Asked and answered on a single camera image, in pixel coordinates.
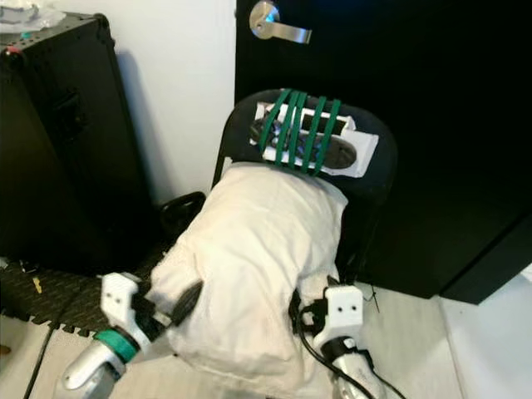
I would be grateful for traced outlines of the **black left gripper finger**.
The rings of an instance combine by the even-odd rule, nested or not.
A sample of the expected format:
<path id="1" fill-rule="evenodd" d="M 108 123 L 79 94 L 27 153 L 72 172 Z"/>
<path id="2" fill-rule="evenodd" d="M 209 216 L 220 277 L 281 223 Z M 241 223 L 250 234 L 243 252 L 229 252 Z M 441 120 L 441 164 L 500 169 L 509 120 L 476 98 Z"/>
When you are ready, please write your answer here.
<path id="1" fill-rule="evenodd" d="M 170 312 L 171 327 L 178 327 L 182 322 L 185 322 L 191 312 L 196 308 L 200 295 L 203 289 L 203 281 L 198 280 L 194 282 L 189 288 L 175 301 L 175 306 Z"/>

